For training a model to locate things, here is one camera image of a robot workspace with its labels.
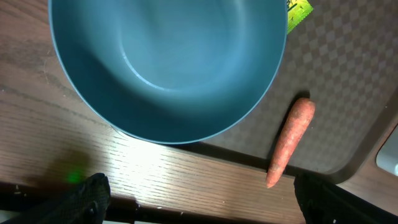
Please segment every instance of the blue bowl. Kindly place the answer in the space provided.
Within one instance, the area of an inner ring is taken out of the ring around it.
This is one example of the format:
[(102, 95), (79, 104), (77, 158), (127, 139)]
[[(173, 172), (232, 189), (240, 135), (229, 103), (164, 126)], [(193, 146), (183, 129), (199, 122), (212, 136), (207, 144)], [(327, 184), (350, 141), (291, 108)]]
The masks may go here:
[(227, 130), (260, 101), (286, 40), (284, 0), (49, 0), (58, 58), (83, 100), (164, 144)]

